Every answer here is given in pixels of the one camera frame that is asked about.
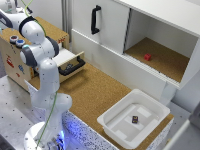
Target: white wall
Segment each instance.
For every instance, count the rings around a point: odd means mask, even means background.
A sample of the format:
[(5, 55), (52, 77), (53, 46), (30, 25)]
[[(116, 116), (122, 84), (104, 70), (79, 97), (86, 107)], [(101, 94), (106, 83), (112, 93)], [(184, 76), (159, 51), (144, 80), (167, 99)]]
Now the white wall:
[[(21, 0), (18, 0), (18, 5), (25, 8)], [(51, 24), (62, 29), (62, 9), (61, 0), (33, 0), (30, 9), (33, 11), (33, 17), (41, 17)]]
[(173, 102), (189, 112), (192, 112), (200, 102), (200, 71), (183, 89), (178, 90)]

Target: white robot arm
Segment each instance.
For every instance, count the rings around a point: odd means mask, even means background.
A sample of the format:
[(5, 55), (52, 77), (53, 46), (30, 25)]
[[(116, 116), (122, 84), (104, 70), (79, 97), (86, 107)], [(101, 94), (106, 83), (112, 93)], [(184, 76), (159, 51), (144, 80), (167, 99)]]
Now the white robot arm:
[[(0, 10), (0, 21), (8, 28), (18, 30), (32, 43), (32, 45), (22, 48), (20, 56), (26, 65), (39, 68), (40, 89), (31, 97), (31, 102), (34, 107), (46, 110), (46, 126), (39, 131), (35, 139), (38, 141), (43, 135), (39, 146), (49, 150), (51, 148), (48, 143), (52, 141), (55, 143), (55, 139), (59, 138), (63, 144), (57, 145), (58, 149), (65, 149), (64, 137), (61, 137), (62, 113), (70, 109), (72, 99), (69, 95), (56, 93), (60, 87), (59, 71), (52, 58), (59, 53), (58, 44), (50, 37), (45, 37), (42, 27), (32, 16), (27, 16), (23, 12), (18, 14), (5, 13), (3, 10), (8, 7), (6, 3), (8, 1), (14, 5), (13, 7), (17, 6), (17, 0), (0, 0), (0, 8), (2, 9)], [(57, 101), (54, 106), (55, 95), (57, 95)]]

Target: white tub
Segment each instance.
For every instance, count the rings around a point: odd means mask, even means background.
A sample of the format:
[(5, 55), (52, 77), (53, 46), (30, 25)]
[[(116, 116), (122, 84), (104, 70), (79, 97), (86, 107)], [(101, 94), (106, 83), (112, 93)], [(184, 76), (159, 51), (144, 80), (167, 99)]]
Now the white tub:
[[(170, 113), (170, 109), (135, 89), (97, 120), (105, 133), (126, 149), (135, 149)], [(132, 123), (138, 116), (138, 123)]]

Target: cabinet handle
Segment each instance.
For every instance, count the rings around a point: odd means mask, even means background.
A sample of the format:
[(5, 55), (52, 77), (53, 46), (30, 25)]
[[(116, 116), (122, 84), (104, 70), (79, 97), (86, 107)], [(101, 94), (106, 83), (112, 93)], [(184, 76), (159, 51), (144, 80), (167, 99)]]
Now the cabinet handle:
[(92, 10), (92, 25), (91, 25), (91, 30), (92, 34), (98, 33), (100, 30), (96, 28), (96, 12), (101, 10), (101, 7), (96, 5), (96, 8)]
[(61, 67), (58, 67), (59, 73), (63, 76), (67, 76), (85, 65), (85, 61), (81, 59), (80, 56), (77, 57), (77, 61), (79, 62), (79, 64), (70, 69), (62, 70)]

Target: open cabinet compartment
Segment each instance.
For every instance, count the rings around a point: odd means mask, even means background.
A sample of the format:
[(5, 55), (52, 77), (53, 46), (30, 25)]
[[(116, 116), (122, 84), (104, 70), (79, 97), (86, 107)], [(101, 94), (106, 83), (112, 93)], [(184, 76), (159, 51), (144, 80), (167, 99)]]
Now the open cabinet compartment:
[[(197, 36), (131, 9), (124, 48), (130, 59), (182, 88), (199, 70), (198, 51)], [(144, 59), (147, 53), (150, 61)]]

